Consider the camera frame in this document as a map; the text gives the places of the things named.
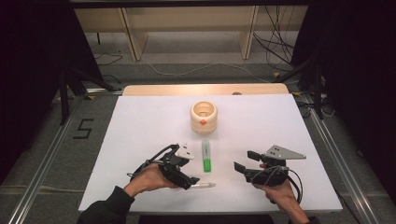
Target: white tabletop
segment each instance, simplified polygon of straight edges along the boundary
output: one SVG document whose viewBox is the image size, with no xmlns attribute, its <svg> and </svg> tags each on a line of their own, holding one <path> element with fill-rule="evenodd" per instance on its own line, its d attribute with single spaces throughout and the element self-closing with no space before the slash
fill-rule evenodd
<svg viewBox="0 0 396 224">
<path fill-rule="evenodd" d="M 201 136 L 191 129 L 190 108 L 210 101 L 219 111 L 218 128 Z M 212 172 L 204 173 L 202 140 L 211 146 Z M 158 189 L 136 196 L 131 211 L 137 214 L 260 214 L 278 211 L 245 178 L 233 169 L 237 161 L 250 169 L 259 162 L 247 151 L 264 153 L 278 145 L 305 154 L 306 160 L 287 161 L 303 181 L 302 208 L 307 212 L 341 211 L 302 116 L 290 94 L 121 96 L 93 168 L 79 211 L 105 200 L 114 186 L 125 186 L 132 173 L 171 144 L 187 144 L 194 160 L 182 167 L 188 176 L 212 182 L 210 189 Z"/>
</svg>

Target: human hand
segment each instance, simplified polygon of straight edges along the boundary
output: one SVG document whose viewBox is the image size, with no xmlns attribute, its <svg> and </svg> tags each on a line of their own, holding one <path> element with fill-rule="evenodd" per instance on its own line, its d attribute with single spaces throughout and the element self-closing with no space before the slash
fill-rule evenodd
<svg viewBox="0 0 396 224">
<path fill-rule="evenodd" d="M 176 189 L 178 186 L 167 180 L 161 174 L 158 164 L 150 164 L 144 168 L 142 172 L 135 177 L 127 186 L 124 191 L 131 197 L 144 191 L 152 191 L 155 189 L 171 188 Z"/>
<path fill-rule="evenodd" d="M 265 164 L 260 164 L 260 167 L 265 169 Z M 304 210 L 300 207 L 294 196 L 294 192 L 288 179 L 285 180 L 283 184 L 274 187 L 257 184 L 253 184 L 253 186 L 256 189 L 264 190 L 265 197 L 270 201 L 275 202 L 282 212 L 288 214 L 293 223 L 309 222 Z"/>
</svg>

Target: sleeve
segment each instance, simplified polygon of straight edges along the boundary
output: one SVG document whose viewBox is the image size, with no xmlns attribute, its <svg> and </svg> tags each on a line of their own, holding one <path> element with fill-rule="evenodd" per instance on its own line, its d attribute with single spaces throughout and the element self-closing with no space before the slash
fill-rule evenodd
<svg viewBox="0 0 396 224">
<path fill-rule="evenodd" d="M 107 200 L 95 202 L 82 212 L 77 224 L 124 223 L 133 202 L 134 198 L 116 186 Z"/>
</svg>

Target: metal frame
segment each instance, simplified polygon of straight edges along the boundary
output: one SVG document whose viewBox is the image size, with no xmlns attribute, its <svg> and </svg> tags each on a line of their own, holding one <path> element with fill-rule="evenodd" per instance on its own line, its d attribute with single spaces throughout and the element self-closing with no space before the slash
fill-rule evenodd
<svg viewBox="0 0 396 224">
<path fill-rule="evenodd" d="M 304 96 L 304 98 L 307 103 L 313 103 L 310 96 Z M 314 121 L 315 126 L 317 127 L 318 132 L 332 157 L 335 167 L 337 168 L 346 185 L 353 202 L 358 208 L 364 223 L 380 223 L 377 214 L 375 213 L 367 197 L 364 195 L 361 186 L 347 165 L 347 162 L 341 154 L 340 149 L 332 139 L 332 135 L 326 126 L 325 120 L 320 119 L 316 113 L 311 113 L 311 118 Z"/>
<path fill-rule="evenodd" d="M 51 145 L 49 146 L 49 149 L 46 155 L 44 156 L 43 161 L 41 162 L 40 166 L 35 172 L 32 181 L 30 182 L 29 186 L 27 187 L 26 191 L 23 193 L 23 196 L 21 197 L 20 201 L 15 207 L 14 212 L 12 213 L 11 218 L 8 222 L 9 224 L 23 223 L 23 221 L 25 220 L 33 204 L 33 201 L 35 200 L 35 196 L 37 195 L 41 184 L 46 178 L 47 173 L 52 165 L 52 162 L 59 148 L 61 147 L 62 142 L 64 141 L 65 135 L 69 130 L 70 124 L 73 121 L 73 117 L 76 114 L 76 111 L 78 110 L 79 106 L 81 105 L 83 98 L 84 98 L 83 96 L 75 97 L 70 116 L 65 121 L 64 125 L 62 125 L 61 128 L 59 128 L 58 132 L 56 133 L 55 138 L 53 139 Z"/>
</svg>

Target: gray carpet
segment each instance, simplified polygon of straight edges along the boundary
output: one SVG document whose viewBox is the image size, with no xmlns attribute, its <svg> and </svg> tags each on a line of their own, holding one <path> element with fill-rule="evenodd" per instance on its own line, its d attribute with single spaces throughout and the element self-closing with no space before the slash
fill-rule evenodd
<svg viewBox="0 0 396 224">
<path fill-rule="evenodd" d="M 163 73 L 182 74 L 206 65 L 155 64 L 154 66 L 158 71 Z M 260 82 L 257 78 L 267 81 L 274 79 L 271 76 L 273 70 L 266 64 L 238 64 L 238 66 L 243 66 L 250 74 L 240 68 L 234 68 L 224 64 L 216 64 L 185 76 L 158 75 L 147 64 L 108 65 L 101 66 L 101 70 L 104 75 L 114 76 L 122 82 L 119 84 L 113 77 L 105 76 L 106 82 L 116 87 L 134 84 L 253 83 Z M 290 83 L 288 85 L 290 91 L 297 90 L 296 83 L 293 81 L 293 79 L 287 81 L 287 83 Z M 95 87 L 91 83 L 87 83 L 87 86 Z M 21 155 L 14 169 L 0 188 L 0 223 L 7 223 L 12 210 L 23 194 L 24 188 L 30 183 L 60 127 L 61 108 L 60 102 L 56 98 L 49 108 L 48 117 L 37 133 L 35 141 Z M 83 101 L 43 183 L 43 186 L 58 190 L 40 190 L 24 223 L 76 222 L 78 218 L 78 205 L 90 178 L 116 102 L 117 96 L 114 95 L 96 96 L 93 100 Z M 92 128 L 92 132 L 88 139 L 75 139 L 75 137 L 85 134 L 78 131 L 78 126 L 83 119 L 93 119 L 93 121 L 88 121 L 84 124 Z M 352 208 L 352 211 L 356 215 L 359 215 L 323 140 L 318 134 L 313 120 L 307 118 L 304 121 L 333 186 L 344 197 L 347 204 Z M 394 204 L 375 178 L 373 171 L 365 159 L 356 154 L 356 145 L 351 139 L 343 121 L 335 114 L 331 118 L 326 118 L 325 122 L 337 146 L 341 148 L 342 154 L 353 174 L 356 176 L 375 212 L 378 214 L 381 220 L 380 223 L 395 223 L 396 208 Z M 319 216 L 321 223 L 324 224 L 356 223 L 345 206 L 344 208 L 340 213 L 315 215 Z M 271 216 L 273 216 L 276 223 L 287 223 L 287 218 L 283 214 L 272 214 Z M 129 216 L 128 222 L 132 223 L 136 220 L 137 217 Z"/>
</svg>

